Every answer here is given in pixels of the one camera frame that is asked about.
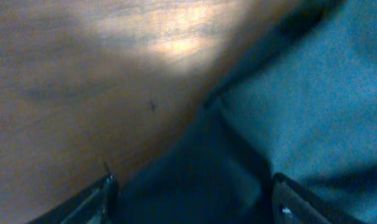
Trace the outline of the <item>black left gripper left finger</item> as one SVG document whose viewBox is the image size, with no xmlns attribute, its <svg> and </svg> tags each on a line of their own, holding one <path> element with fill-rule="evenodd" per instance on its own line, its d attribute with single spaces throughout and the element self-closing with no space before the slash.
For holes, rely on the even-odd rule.
<svg viewBox="0 0 377 224">
<path fill-rule="evenodd" d="M 115 177 L 106 175 L 29 224 L 107 223 L 118 194 Z"/>
</svg>

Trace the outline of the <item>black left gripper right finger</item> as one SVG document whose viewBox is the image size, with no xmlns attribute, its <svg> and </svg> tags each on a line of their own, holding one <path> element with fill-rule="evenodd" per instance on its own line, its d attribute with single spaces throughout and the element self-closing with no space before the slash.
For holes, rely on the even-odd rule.
<svg viewBox="0 0 377 224">
<path fill-rule="evenodd" d="M 275 224 L 365 224 L 282 173 L 273 177 L 272 211 Z"/>
</svg>

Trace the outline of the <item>dark teal athletic pants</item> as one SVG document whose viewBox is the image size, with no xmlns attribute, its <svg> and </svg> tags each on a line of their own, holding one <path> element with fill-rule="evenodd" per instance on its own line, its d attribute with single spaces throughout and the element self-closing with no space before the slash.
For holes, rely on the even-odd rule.
<svg viewBox="0 0 377 224">
<path fill-rule="evenodd" d="M 114 223 L 274 223 L 273 177 L 377 223 L 377 1 L 307 1 L 250 49 Z"/>
</svg>

